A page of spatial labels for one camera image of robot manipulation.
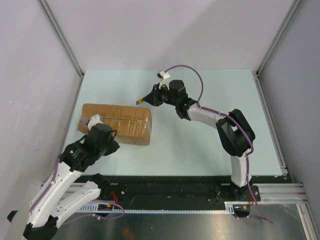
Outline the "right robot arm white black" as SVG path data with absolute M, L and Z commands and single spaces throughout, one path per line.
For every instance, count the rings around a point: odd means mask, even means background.
M 253 141 L 256 136 L 239 109 L 229 113 L 201 106 L 188 96 L 182 80 L 172 80 L 168 85 L 155 84 L 146 96 L 136 104 L 148 103 L 158 107 L 168 104 L 175 107 L 181 119 L 200 122 L 217 130 L 223 149 L 231 160 L 231 196 L 242 201 L 252 193 L 252 177 L 250 175 L 249 155 L 254 151 Z

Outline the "yellow utility knife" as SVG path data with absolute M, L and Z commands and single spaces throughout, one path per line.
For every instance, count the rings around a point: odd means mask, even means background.
M 140 98 L 136 101 L 136 105 L 143 104 L 145 102 L 144 98 Z

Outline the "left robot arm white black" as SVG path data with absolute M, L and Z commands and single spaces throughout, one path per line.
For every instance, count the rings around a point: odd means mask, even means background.
M 67 145 L 55 168 L 33 200 L 7 216 L 6 240 L 51 240 L 65 221 L 82 206 L 110 196 L 110 181 L 96 173 L 76 192 L 63 199 L 69 187 L 101 157 L 115 153 L 117 131 L 97 123 L 87 135 Z

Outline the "brown cardboard express box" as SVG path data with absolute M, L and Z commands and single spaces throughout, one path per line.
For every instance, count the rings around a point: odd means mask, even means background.
M 117 131 L 115 137 L 118 143 L 148 146 L 152 133 L 152 113 L 149 108 L 85 103 L 82 106 L 77 130 L 83 134 L 88 131 L 84 123 L 88 124 L 90 117 L 99 114 L 102 122 Z

